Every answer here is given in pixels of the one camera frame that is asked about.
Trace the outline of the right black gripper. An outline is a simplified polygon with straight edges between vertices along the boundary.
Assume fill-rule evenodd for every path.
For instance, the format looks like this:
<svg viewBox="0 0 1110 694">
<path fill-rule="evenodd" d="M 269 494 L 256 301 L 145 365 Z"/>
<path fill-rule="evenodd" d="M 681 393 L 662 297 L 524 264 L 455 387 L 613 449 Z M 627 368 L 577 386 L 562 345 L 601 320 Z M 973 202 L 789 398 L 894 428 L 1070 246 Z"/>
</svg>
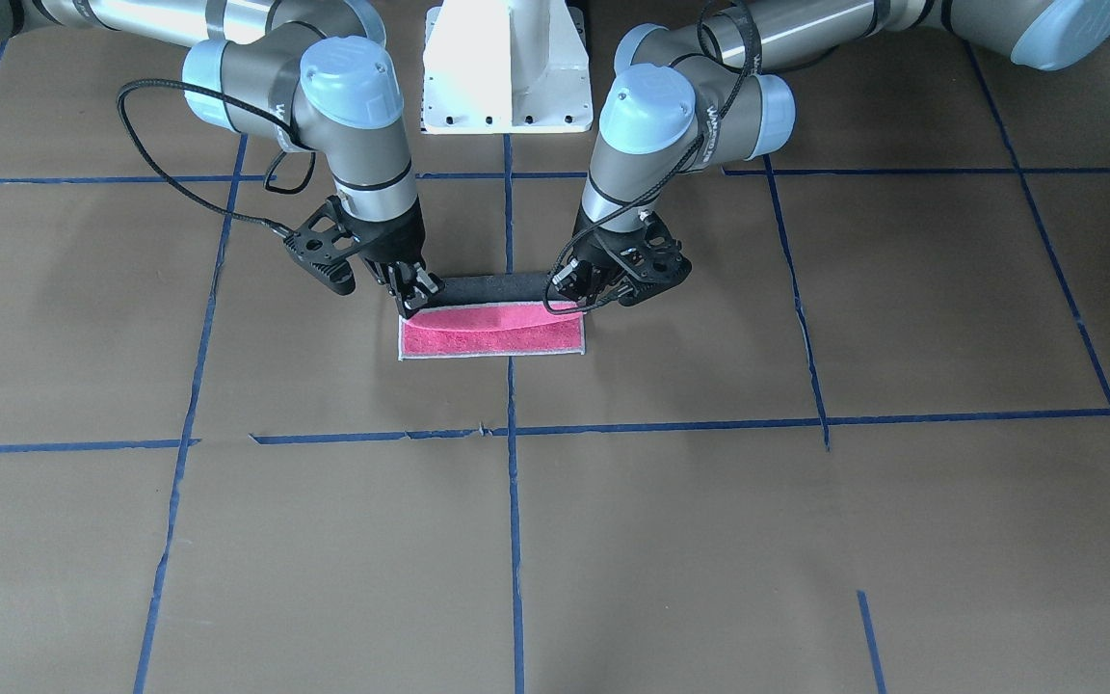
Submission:
<svg viewBox="0 0 1110 694">
<path fill-rule="evenodd" d="M 410 207 L 404 214 L 382 223 L 353 217 L 353 237 L 365 247 L 359 255 L 375 276 L 383 276 L 402 319 L 418 313 L 443 290 L 443 280 L 424 265 L 426 227 L 420 207 Z"/>
</svg>

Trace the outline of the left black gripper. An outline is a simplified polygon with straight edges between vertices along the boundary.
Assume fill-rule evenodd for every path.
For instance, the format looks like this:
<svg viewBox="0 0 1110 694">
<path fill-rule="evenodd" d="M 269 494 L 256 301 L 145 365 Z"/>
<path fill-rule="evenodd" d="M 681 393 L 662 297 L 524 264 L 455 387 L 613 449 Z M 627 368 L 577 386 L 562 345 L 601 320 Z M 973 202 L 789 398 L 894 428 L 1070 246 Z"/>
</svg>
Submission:
<svg viewBox="0 0 1110 694">
<path fill-rule="evenodd" d="M 620 296 L 622 266 L 612 251 L 619 232 L 595 229 L 573 247 L 569 268 L 552 268 L 543 286 L 543 308 L 549 315 L 587 313 Z"/>
</svg>

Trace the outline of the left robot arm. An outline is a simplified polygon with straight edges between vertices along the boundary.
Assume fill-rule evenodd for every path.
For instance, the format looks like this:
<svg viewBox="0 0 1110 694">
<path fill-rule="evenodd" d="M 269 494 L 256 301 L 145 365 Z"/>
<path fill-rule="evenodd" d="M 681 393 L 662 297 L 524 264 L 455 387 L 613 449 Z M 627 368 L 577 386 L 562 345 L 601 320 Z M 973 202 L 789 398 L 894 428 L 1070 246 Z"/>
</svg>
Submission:
<svg viewBox="0 0 1110 694">
<path fill-rule="evenodd" d="M 785 74 L 921 27 L 1054 71 L 1109 39 L 1110 1 L 734 1 L 704 6 L 695 26 L 634 27 L 614 53 L 578 215 L 542 302 L 583 313 L 679 285 L 692 262 L 656 210 L 674 177 L 783 148 L 797 118 Z"/>
</svg>

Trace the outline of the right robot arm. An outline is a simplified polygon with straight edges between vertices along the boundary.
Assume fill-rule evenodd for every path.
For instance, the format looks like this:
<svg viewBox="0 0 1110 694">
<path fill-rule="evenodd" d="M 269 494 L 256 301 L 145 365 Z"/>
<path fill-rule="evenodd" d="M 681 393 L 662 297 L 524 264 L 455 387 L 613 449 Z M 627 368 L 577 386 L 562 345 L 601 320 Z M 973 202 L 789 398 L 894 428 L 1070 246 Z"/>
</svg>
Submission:
<svg viewBox="0 0 1110 694">
<path fill-rule="evenodd" d="M 300 227 L 259 217 L 289 254 L 339 295 L 356 289 L 351 260 L 410 319 L 440 293 L 427 271 L 404 95 L 386 27 L 367 1 L 0 1 L 0 42 L 48 26 L 105 28 L 188 48 L 176 80 L 119 89 L 184 93 L 202 121 L 278 141 L 282 154 L 326 159 L 335 192 Z"/>
</svg>

